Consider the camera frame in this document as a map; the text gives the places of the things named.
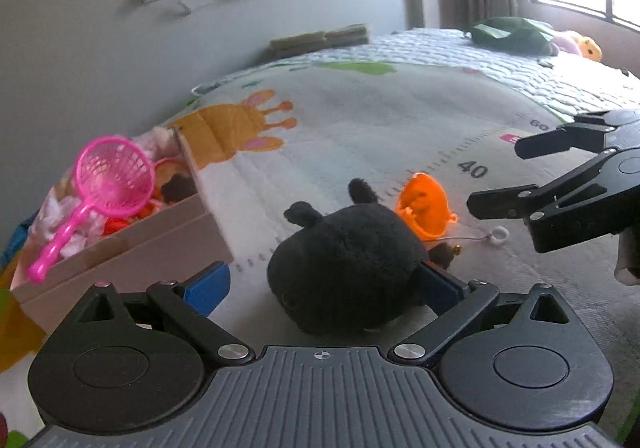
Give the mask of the black plush toy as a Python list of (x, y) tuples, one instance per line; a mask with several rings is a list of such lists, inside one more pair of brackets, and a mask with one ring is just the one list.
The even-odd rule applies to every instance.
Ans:
[(269, 288), (307, 335), (356, 335), (424, 303), (414, 272), (448, 268), (454, 248), (427, 248), (364, 179), (348, 184), (352, 204), (323, 215), (306, 201), (284, 211), (298, 227), (267, 267)]

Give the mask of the pink toy strainer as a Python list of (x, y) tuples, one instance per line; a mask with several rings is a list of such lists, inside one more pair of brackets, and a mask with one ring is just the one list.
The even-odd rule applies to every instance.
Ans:
[(36, 285), (46, 280), (48, 270), (90, 213), (105, 217), (137, 214), (151, 199), (155, 172), (152, 161), (138, 145), (121, 136), (107, 136), (82, 149), (73, 180), (78, 205), (27, 269), (28, 280)]

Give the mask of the yellow orange plush toy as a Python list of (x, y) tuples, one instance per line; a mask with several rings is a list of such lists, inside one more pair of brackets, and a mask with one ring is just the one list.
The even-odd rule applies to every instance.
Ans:
[(551, 42), (559, 51), (579, 55), (595, 62), (602, 60), (602, 50), (596, 41), (593, 38), (578, 34), (577, 31), (559, 31)]

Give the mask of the green plush toy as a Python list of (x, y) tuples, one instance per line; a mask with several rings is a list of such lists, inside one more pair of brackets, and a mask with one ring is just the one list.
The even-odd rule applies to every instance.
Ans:
[(498, 52), (516, 55), (552, 56), (556, 53), (555, 30), (539, 20), (498, 16), (481, 20), (470, 28), (472, 41)]

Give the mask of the colourful play mat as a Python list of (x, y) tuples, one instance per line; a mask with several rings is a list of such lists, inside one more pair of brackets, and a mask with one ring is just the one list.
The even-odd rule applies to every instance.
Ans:
[[(6, 447), (612, 447), (606, 406), (639, 390), (639, 283), (614, 277), (618, 237), (539, 253), (522, 219), (479, 220), (474, 191), (544, 186), (591, 159), (533, 159), (519, 139), (585, 112), (637, 110), (632, 75), (570, 54), (489, 53), (459, 32), (436, 60), (392, 40), (323, 51), (217, 83), (171, 122), (186, 137), (233, 255), (209, 319), (255, 352), (204, 361), (152, 325), (145, 290), (93, 283), (50, 335), (1, 295), (1, 442)], [(380, 204), (414, 173), (458, 216), (445, 269), (500, 291), (480, 331), (440, 361), (388, 351), (437, 318), (413, 306), (356, 335), (307, 335), (271, 292), (267, 267), (298, 227), (284, 211), (352, 204), (364, 179)]]

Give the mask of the folded brown towel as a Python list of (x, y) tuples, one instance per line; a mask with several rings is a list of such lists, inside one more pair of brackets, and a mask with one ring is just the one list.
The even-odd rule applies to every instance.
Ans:
[(369, 41), (369, 26), (367, 24), (353, 24), (334, 30), (307, 32), (293, 37), (273, 39), (269, 45), (277, 54), (293, 56), (327, 48), (359, 45)]

